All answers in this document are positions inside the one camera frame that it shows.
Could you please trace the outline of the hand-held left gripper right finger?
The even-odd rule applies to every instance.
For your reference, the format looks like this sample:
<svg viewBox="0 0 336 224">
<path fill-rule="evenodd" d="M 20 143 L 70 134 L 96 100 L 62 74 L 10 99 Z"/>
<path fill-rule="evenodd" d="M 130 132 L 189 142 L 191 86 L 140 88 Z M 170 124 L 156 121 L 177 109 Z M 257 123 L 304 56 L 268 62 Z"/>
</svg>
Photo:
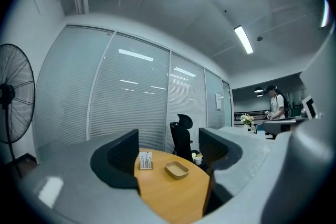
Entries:
<svg viewBox="0 0 336 224">
<path fill-rule="evenodd" d="M 199 146 L 210 168 L 204 217 L 260 217 L 282 169 L 291 133 L 275 140 L 210 128 Z"/>
</svg>

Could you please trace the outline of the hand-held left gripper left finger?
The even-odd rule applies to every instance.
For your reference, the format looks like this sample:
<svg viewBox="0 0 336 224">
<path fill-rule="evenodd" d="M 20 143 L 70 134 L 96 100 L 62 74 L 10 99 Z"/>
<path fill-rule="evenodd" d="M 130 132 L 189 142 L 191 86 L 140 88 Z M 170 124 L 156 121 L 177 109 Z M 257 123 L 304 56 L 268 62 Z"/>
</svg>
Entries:
<svg viewBox="0 0 336 224">
<path fill-rule="evenodd" d="M 43 223 L 163 223 L 141 199 L 134 175 L 137 129 L 63 148 L 22 182 Z"/>
</svg>

